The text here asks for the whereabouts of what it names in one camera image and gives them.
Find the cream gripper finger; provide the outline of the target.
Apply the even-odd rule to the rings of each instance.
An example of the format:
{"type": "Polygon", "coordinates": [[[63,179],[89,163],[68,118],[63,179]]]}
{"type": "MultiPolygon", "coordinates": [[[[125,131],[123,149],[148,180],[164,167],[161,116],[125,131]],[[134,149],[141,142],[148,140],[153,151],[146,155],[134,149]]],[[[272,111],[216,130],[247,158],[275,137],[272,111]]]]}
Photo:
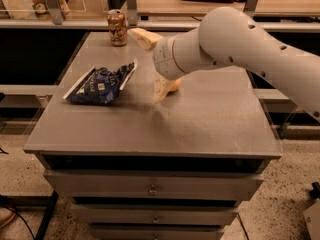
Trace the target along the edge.
{"type": "Polygon", "coordinates": [[[160,76],[154,83],[154,95],[153,100],[155,103],[161,102],[175,84],[174,80],[168,80],[160,76]]]}
{"type": "Polygon", "coordinates": [[[144,50],[152,50],[162,39],[161,35],[142,28],[129,29],[128,34],[136,40],[144,50]]]}

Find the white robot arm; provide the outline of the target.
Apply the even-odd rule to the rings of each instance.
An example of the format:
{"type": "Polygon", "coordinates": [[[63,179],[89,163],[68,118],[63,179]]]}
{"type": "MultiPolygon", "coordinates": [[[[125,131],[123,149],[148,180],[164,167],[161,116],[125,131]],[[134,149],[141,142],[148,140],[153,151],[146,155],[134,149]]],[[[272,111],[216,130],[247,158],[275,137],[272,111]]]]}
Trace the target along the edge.
{"type": "Polygon", "coordinates": [[[171,37],[134,28],[159,78],[154,100],[162,101],[176,80],[199,70],[244,68],[267,81],[314,119],[320,119],[320,57],[268,34],[247,14],[230,7],[210,11],[199,27],[171,37]]]}

